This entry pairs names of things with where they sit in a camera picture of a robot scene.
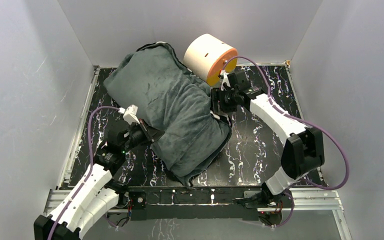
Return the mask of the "grey plush pillowcase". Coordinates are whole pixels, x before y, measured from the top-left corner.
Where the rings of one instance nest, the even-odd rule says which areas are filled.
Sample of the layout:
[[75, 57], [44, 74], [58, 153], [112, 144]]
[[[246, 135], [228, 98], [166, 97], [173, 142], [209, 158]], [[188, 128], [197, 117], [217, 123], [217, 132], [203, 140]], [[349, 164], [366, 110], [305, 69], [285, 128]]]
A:
[[166, 42], [128, 54], [104, 80], [121, 107], [136, 105], [137, 117], [164, 131], [152, 151], [185, 187], [223, 150], [232, 135], [231, 118], [211, 109], [211, 87], [177, 57]]

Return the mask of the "white pillow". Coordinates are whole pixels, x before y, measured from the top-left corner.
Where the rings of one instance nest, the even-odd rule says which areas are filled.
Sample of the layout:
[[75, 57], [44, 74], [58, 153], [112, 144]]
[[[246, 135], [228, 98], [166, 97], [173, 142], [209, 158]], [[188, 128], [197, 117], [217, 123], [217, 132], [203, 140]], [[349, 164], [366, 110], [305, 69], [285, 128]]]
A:
[[216, 120], [218, 120], [218, 121], [221, 120], [221, 117], [220, 117], [218, 114], [216, 114], [216, 113], [214, 113], [214, 112], [212, 112], [212, 111], [210, 111], [210, 115], [211, 115], [214, 119], [216, 119]]

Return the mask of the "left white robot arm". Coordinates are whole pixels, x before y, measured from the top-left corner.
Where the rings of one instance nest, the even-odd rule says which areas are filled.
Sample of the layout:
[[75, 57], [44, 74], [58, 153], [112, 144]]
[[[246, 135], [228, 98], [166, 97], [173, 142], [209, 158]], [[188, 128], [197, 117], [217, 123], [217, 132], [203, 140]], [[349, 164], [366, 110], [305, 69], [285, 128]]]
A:
[[128, 187], [114, 180], [126, 161], [126, 153], [158, 141], [163, 130], [146, 122], [133, 123], [123, 131], [110, 130], [88, 167], [65, 199], [48, 215], [39, 215], [34, 224], [36, 240], [81, 240], [110, 209], [130, 202]]

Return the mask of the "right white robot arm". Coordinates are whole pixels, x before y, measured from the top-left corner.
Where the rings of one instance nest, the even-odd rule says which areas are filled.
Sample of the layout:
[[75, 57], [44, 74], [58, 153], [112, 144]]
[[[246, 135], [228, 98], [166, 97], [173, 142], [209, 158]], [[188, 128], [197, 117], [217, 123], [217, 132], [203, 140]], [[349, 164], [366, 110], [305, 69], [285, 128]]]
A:
[[239, 91], [215, 87], [210, 97], [216, 113], [232, 113], [238, 106], [246, 108], [266, 123], [283, 144], [279, 169], [262, 185], [261, 199], [266, 206], [275, 207], [284, 190], [325, 163], [322, 132], [289, 117], [261, 88]]

